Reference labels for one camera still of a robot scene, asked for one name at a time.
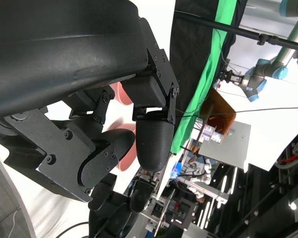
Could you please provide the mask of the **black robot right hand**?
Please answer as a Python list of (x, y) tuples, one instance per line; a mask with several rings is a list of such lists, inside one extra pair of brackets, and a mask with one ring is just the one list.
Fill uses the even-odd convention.
[(89, 208), (90, 238), (124, 238), (144, 210), (154, 186), (135, 177), (128, 194), (113, 190), (117, 176), (108, 174), (93, 189)]

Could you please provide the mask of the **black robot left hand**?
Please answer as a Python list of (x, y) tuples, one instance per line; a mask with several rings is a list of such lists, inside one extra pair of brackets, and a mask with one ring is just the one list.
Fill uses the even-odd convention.
[(0, 0), (0, 145), (52, 193), (90, 191), (133, 145), (168, 160), (179, 85), (129, 0)]

